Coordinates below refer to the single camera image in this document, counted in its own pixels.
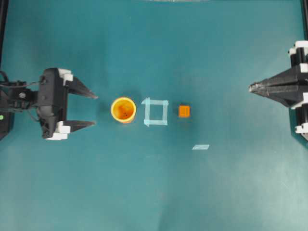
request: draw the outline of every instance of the yellow cup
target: yellow cup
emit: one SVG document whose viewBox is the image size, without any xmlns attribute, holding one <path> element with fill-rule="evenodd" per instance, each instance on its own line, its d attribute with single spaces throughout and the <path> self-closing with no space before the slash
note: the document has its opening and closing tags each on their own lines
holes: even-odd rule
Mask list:
<svg viewBox="0 0 308 231">
<path fill-rule="evenodd" d="M 123 124 L 128 124 L 134 120 L 136 105 L 133 100 L 121 97 L 116 99 L 111 105 L 112 117 Z"/>
</svg>

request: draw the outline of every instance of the tape strip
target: tape strip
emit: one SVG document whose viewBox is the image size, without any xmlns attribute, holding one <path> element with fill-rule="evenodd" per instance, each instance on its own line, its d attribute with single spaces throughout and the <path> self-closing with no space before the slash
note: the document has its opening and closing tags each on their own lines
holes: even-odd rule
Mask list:
<svg viewBox="0 0 308 231">
<path fill-rule="evenodd" d="M 196 144 L 192 150 L 207 150 L 209 147 L 209 144 Z"/>
<path fill-rule="evenodd" d="M 144 124 L 146 126 L 150 125 L 168 125 L 167 116 L 168 116 L 168 100 L 151 100 L 150 97 L 145 98 L 141 104 L 145 104 L 145 116 Z M 150 105 L 162 105 L 163 106 L 163 119 L 162 120 L 150 120 Z"/>
</svg>

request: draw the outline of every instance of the teal surface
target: teal surface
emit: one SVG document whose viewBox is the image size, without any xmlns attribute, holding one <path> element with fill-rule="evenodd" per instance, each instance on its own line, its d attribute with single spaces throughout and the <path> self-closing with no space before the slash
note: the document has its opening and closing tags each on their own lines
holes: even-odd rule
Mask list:
<svg viewBox="0 0 308 231">
<path fill-rule="evenodd" d="M 307 230 L 305 142 L 286 108 L 248 93 L 303 38 L 299 0 L 12 0 L 9 78 L 71 69 L 99 99 L 70 96 L 68 119 L 97 125 L 61 142 L 16 115 L 0 143 L 0 230 Z M 120 96 L 136 102 L 131 124 L 110 115 Z M 146 97 L 169 100 L 168 126 L 143 124 Z"/>
</svg>

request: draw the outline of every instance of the orange cube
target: orange cube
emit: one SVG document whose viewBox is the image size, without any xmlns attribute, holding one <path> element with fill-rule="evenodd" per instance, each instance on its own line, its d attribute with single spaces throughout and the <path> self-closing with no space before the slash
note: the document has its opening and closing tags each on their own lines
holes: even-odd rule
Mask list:
<svg viewBox="0 0 308 231">
<path fill-rule="evenodd" d="M 188 118 L 190 116 L 190 106 L 180 105 L 179 106 L 179 117 Z"/>
</svg>

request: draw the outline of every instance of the screw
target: screw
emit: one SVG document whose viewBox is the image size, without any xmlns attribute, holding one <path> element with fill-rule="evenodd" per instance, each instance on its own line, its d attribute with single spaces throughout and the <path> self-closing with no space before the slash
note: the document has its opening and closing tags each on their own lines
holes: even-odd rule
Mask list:
<svg viewBox="0 0 308 231">
<path fill-rule="evenodd" d="M 26 93 L 21 92 L 19 93 L 19 98 L 24 99 L 26 97 Z"/>
</svg>

